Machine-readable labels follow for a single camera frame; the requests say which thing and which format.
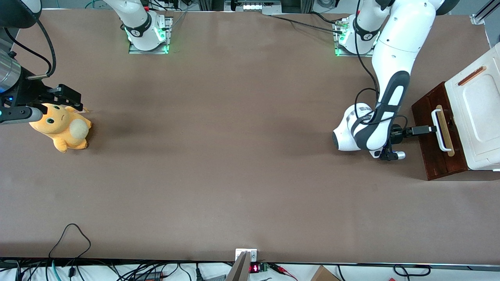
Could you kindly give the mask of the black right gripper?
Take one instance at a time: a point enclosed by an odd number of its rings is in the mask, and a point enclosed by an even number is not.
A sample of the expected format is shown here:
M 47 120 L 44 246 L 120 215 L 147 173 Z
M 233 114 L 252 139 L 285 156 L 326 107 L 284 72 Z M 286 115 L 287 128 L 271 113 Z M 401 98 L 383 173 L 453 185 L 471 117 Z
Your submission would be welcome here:
M 67 85 L 58 85 L 58 101 L 53 93 L 48 92 L 51 88 L 47 87 L 41 80 L 27 80 L 27 76 L 32 73 L 20 68 L 20 77 L 17 82 L 2 92 L 3 107 L 32 106 L 34 104 L 50 103 L 55 105 L 64 105 L 68 112 L 84 112 L 82 105 L 82 95 L 80 92 L 68 87 Z

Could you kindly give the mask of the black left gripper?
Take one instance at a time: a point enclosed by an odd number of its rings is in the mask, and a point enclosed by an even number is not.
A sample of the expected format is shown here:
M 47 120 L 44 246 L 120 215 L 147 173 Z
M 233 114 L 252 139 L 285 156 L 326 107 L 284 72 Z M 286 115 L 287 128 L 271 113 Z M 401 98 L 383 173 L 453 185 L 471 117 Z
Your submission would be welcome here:
M 426 135 L 433 132 L 433 126 L 413 126 L 411 128 L 402 128 L 393 123 L 391 126 L 390 139 L 404 139 L 412 136 Z

